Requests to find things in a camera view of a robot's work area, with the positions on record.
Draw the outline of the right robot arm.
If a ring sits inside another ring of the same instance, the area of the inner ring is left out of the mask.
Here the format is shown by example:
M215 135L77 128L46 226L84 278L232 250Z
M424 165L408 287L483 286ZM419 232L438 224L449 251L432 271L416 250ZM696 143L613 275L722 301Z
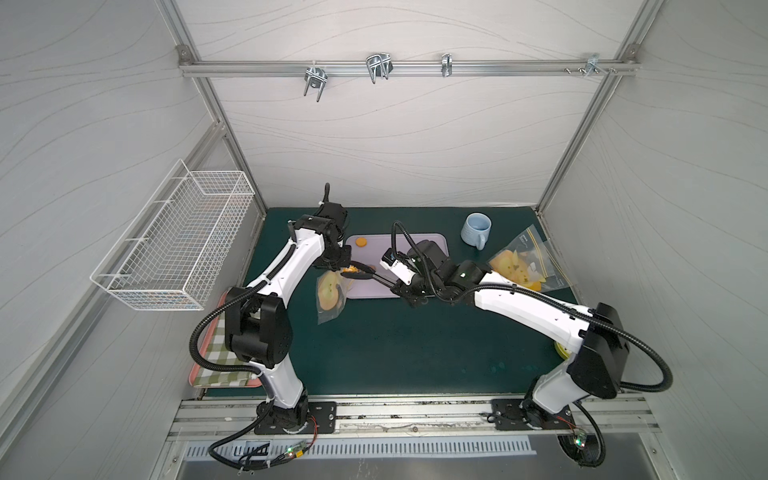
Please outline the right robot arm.
M570 355L549 373L536 377L512 410L496 418L520 419L531 430L559 422L567 434L562 451L584 468L601 466L607 456L602 431L584 399L613 399L622 390L660 393L671 388L673 372L662 356L626 332L618 312L563 302L515 283L486 266L453 262L438 246L416 242L396 221L381 266L397 280L391 290L412 306L435 298L466 303L516 321L563 345Z

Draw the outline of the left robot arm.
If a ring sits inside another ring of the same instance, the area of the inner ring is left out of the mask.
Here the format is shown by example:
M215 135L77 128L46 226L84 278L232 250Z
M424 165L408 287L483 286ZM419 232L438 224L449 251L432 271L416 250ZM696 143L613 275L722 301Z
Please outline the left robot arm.
M255 431L264 421L272 421L289 433L309 426L313 438L319 432L318 422L310 414L307 390L289 356L293 329L288 304L310 268L333 270L350 262L351 249L343 244L348 212L330 200L330 190L326 184L314 213L288 223L289 239L267 269L247 287L226 295L224 303L208 313L190 336L188 349L197 366L213 372L255 375L266 392L266 401L257 407L255 420L207 449L212 459L238 472L253 473L286 464L313 446L311 441L302 441L272 460L258 458L268 450L264 446L253 448L236 460L219 453L221 447ZM225 347L236 355L236 365L212 362L200 352L200 336L219 316L225 320Z

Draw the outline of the resealable bag table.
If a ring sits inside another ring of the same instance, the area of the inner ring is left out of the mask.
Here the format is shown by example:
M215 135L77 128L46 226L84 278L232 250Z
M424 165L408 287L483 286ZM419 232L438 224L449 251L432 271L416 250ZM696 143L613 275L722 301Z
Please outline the resealable bag table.
M555 271L538 229L531 225L489 261L491 270L528 289L543 292Z

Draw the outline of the clear resealable bag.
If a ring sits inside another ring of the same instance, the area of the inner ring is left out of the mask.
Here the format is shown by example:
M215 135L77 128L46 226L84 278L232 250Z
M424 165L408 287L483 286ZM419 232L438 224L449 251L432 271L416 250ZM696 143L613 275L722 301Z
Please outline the clear resealable bag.
M572 286L572 282L566 275L565 270L555 256L555 252L550 248L548 242L540 242L535 248L535 258L537 272L541 279L541 291L550 292L567 289Z

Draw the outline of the resealable bag with duck print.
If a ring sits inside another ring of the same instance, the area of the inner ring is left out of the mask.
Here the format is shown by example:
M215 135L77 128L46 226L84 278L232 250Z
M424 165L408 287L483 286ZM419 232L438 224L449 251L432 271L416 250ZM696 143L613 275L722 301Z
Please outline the resealable bag with duck print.
M316 306L318 324L330 322L340 316L345 308L353 280L340 271L328 271L316 282Z

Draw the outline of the metal tongs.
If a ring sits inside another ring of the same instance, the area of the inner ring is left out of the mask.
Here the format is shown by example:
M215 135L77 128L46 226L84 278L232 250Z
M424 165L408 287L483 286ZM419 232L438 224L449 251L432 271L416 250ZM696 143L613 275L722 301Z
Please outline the metal tongs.
M375 268L354 260L351 260L348 266L341 269L340 275L352 280L373 280L387 289L392 289L396 284L395 281L378 274Z

